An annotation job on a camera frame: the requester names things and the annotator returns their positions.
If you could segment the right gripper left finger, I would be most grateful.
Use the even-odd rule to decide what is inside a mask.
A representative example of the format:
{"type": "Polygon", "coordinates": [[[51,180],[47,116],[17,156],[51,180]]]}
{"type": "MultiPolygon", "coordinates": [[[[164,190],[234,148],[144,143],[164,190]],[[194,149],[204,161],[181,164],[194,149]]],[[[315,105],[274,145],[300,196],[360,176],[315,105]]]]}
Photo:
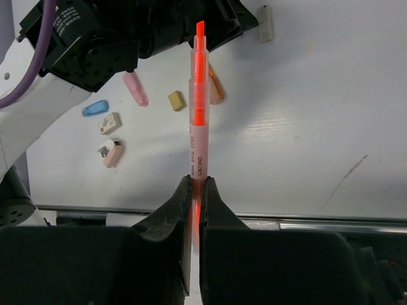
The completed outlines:
{"type": "Polygon", "coordinates": [[[190,292],[193,184],[130,227],[1,230],[2,304],[183,304],[190,292]]]}

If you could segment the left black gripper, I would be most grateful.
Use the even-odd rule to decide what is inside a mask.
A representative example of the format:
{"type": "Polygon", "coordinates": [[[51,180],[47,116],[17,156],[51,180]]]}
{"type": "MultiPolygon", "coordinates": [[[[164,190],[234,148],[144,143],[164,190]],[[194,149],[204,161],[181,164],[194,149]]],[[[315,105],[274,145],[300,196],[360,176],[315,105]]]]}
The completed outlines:
{"type": "Polygon", "coordinates": [[[209,51],[258,26],[256,17],[241,1],[139,1],[139,58],[147,59],[184,43],[192,46],[201,21],[209,51]]]}

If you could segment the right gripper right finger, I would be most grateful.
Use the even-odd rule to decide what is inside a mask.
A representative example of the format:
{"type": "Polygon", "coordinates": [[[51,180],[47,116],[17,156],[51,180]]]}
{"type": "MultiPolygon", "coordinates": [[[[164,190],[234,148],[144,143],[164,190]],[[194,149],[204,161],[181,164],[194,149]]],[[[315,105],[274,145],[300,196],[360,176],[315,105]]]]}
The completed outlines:
{"type": "Polygon", "coordinates": [[[199,223],[204,304],[369,304],[352,247],[336,232],[261,230],[204,184],[199,223]]]}

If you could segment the orange red thin pen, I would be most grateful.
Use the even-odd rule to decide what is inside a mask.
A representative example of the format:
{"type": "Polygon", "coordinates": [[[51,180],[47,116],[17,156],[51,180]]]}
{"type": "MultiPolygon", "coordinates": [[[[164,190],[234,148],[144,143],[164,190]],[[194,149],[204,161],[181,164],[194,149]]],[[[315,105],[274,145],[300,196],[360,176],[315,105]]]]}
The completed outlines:
{"type": "Polygon", "coordinates": [[[190,176],[193,181],[193,251],[199,251],[199,223],[204,184],[209,165],[209,52],[205,35],[205,22],[199,21],[191,51],[189,88],[190,110],[190,176]]]}

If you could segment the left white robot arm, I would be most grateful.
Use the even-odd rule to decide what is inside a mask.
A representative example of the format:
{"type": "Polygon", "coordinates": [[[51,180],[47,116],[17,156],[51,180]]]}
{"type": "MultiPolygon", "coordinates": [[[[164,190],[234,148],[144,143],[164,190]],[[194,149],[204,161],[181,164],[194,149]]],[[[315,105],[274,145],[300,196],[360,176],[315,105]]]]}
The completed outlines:
{"type": "Polygon", "coordinates": [[[14,164],[69,109],[117,73],[144,107],[139,59],[193,44],[200,32],[212,51],[258,24],[240,1],[38,2],[1,63],[1,225],[34,213],[14,164]]]}

